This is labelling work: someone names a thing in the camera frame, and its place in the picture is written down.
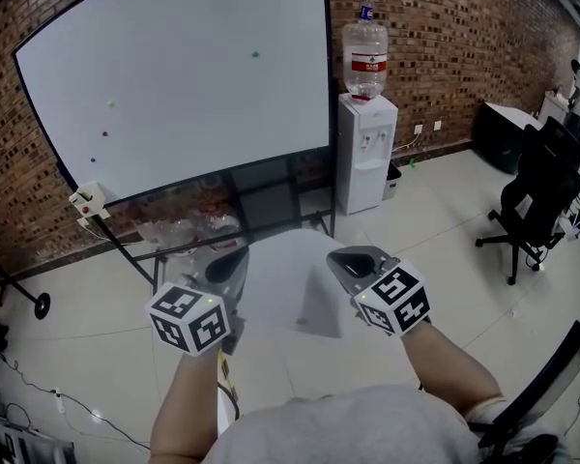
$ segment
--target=red brick wall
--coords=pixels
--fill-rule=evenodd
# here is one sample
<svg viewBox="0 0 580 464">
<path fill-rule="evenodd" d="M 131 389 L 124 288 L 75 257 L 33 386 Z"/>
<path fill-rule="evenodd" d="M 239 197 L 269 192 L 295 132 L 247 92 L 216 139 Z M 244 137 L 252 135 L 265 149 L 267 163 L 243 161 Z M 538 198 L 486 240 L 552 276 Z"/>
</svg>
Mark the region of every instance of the red brick wall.
<svg viewBox="0 0 580 464">
<path fill-rule="evenodd" d="M 19 85 L 11 52 L 73 0 L 0 0 L 0 262 L 19 271 L 95 242 L 79 228 L 70 190 Z M 343 24 L 359 0 L 332 0 L 335 73 L 341 77 Z M 483 99 L 537 110 L 543 91 L 569 80 L 578 31 L 555 0 L 379 0 L 377 18 L 391 36 L 386 96 L 400 107 L 396 143 L 418 122 L 443 120 L 419 147 L 468 138 Z M 217 198 L 197 183 L 143 198 L 147 215 L 182 212 Z M 124 207 L 116 232 L 132 230 Z"/>
<path fill-rule="evenodd" d="M 358 18 L 360 1 L 331 0 L 339 78 L 341 28 Z M 556 0 L 377 0 L 375 17 L 389 30 L 384 96 L 399 107 L 395 146 L 424 124 L 399 154 L 469 139 L 484 101 L 531 113 L 546 90 L 572 82 L 580 32 Z"/>
</svg>

